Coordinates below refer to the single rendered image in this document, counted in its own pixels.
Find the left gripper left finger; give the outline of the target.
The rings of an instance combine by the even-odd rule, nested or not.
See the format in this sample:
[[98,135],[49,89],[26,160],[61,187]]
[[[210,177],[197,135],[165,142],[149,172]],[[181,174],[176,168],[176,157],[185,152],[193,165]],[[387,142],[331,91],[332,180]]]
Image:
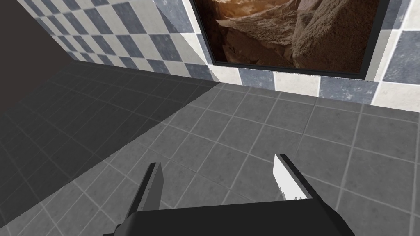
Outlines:
[[126,218],[140,211],[158,210],[160,206],[164,176],[160,162],[148,166],[136,195],[129,207]]

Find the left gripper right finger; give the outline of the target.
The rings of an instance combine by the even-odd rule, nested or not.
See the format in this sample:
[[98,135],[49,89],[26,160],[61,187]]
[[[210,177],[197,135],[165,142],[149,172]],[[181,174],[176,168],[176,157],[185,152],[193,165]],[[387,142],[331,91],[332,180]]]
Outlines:
[[313,187],[285,154],[274,155],[273,175],[284,200],[320,199]]

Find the black framed rock picture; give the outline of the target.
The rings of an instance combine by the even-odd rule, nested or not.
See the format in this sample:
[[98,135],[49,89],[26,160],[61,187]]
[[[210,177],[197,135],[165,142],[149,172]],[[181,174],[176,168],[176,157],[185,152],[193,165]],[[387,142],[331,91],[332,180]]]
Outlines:
[[364,80],[390,0],[189,0],[217,66]]

